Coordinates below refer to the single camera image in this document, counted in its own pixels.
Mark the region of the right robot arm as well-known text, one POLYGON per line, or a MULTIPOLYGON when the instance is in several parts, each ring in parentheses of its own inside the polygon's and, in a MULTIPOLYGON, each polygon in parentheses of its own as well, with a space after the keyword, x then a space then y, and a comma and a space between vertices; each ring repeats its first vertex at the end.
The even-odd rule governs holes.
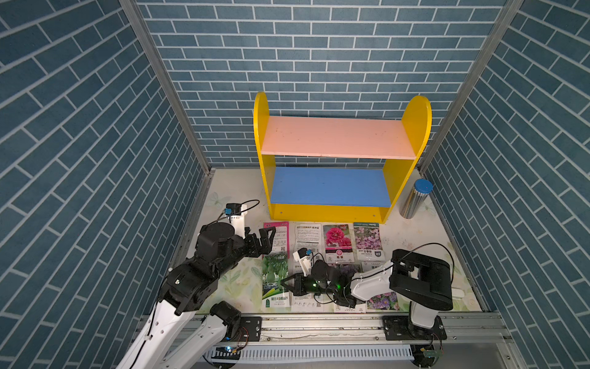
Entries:
POLYGON ((410 300, 406 318, 384 318, 388 341, 444 341, 441 311, 453 310, 453 264, 439 258, 396 249, 383 265, 364 273, 346 275, 325 261, 315 261, 311 251, 294 253, 302 272, 281 280, 281 287, 301 297, 326 294, 328 301, 355 308, 377 295, 395 293, 410 300))

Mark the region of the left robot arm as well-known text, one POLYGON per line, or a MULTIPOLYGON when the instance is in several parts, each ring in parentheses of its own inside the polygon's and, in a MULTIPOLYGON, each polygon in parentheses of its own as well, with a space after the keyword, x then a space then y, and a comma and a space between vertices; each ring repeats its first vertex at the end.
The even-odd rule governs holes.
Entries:
POLYGON ((164 278, 157 300, 138 337, 119 363, 120 368, 191 368, 222 341, 238 334, 241 312, 226 301, 214 304, 193 334, 173 348, 176 337, 217 290, 221 277, 243 258, 270 254, 274 227, 239 235, 229 223, 203 226, 195 255, 164 278))

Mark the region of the white text packet shelf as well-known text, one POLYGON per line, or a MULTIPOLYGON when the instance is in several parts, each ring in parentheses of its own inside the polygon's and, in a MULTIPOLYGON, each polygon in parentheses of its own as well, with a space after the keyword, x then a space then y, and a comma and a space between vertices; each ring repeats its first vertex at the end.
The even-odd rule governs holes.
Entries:
POLYGON ((323 307, 313 295, 293 296, 291 307, 293 311, 316 311, 323 307))

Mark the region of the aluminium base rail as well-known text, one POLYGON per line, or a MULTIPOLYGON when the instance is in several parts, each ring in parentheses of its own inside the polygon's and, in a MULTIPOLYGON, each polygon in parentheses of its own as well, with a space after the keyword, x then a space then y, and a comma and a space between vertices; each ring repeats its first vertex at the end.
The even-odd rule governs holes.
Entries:
POLYGON ((149 318, 122 368, 239 368, 281 364, 399 361, 410 367, 523 368, 497 313, 442 313, 431 332, 413 333, 402 313, 149 318))

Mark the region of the red zinnia seed packet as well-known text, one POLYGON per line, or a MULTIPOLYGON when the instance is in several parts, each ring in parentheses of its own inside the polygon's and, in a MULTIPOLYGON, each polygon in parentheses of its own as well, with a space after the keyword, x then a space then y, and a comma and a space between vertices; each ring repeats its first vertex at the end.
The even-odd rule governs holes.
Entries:
MULTIPOLYGON (((364 261, 361 264, 363 272, 369 272, 373 269, 381 267, 383 263, 377 261, 364 261)), ((376 295, 372 297, 369 301, 367 301, 366 305, 367 309, 370 311, 399 310, 399 303, 395 292, 388 292, 385 294, 376 295)))

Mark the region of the pink bordered seed packet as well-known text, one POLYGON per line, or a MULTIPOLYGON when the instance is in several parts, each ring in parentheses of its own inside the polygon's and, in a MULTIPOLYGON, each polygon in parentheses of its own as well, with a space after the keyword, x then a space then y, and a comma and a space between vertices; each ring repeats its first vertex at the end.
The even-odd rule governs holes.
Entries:
POLYGON ((277 254, 285 254, 289 255, 290 253, 290 225, 288 221, 282 222, 266 222, 264 223, 264 227, 270 228, 275 227, 276 232, 274 234, 273 242, 272 242, 272 250, 270 255, 277 255, 277 254))

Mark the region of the green gourd seed packet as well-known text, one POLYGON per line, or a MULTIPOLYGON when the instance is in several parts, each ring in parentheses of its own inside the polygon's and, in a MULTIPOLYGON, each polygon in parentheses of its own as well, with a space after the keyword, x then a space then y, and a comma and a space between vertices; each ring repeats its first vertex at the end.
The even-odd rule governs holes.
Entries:
POLYGON ((288 258, 285 253, 267 255, 262 264, 262 308, 290 307, 290 293, 281 281, 288 276, 288 258))

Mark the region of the magenta hollyhock seed packet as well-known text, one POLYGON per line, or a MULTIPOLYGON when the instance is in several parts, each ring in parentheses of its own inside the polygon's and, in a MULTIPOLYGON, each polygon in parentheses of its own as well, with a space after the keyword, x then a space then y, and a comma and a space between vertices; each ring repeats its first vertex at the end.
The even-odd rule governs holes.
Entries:
POLYGON ((325 260, 328 264, 353 264, 353 243, 348 224, 324 224, 325 260))

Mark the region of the mixed flower seed packet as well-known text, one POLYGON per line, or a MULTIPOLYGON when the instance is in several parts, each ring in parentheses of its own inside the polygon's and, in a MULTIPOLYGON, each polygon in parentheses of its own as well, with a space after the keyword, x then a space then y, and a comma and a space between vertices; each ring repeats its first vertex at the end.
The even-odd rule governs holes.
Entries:
POLYGON ((346 276, 354 276, 356 273, 362 272, 362 266, 360 264, 340 264, 338 268, 346 276))

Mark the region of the yellow shelf with pink board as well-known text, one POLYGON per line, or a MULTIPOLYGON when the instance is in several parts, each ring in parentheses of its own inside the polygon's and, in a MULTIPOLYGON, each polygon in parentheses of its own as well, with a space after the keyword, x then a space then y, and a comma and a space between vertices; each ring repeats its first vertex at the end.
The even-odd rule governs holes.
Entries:
POLYGON ((430 101, 415 96, 401 120, 270 115, 254 102, 254 140, 270 218, 323 223, 387 222, 424 152, 430 101), (382 159, 381 169, 280 167, 278 156, 382 159))

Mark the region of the white text seed packet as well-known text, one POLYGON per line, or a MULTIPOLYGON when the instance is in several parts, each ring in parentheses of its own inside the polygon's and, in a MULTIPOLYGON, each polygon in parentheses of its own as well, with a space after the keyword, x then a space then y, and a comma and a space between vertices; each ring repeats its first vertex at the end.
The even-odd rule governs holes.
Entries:
POLYGON ((293 256, 313 258, 321 250, 322 229, 320 224, 297 223, 295 225, 295 249, 293 256))

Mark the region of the purple flower seed packet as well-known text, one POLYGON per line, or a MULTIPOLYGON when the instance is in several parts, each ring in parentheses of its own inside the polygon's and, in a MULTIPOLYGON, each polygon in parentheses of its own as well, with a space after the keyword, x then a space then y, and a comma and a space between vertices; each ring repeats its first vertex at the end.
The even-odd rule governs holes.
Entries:
POLYGON ((355 222, 353 224, 353 233, 356 245, 356 255, 359 261, 385 260, 379 223, 355 222))

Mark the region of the steel bottle blue lid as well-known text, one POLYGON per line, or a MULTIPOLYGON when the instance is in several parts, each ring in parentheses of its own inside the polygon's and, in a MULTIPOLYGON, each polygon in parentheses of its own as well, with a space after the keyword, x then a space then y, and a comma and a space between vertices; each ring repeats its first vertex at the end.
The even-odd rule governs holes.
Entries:
POLYGON ((400 215, 405 219, 411 219, 418 212, 427 196, 433 191, 433 183, 426 179, 418 179, 414 182, 411 191, 400 209, 400 215))

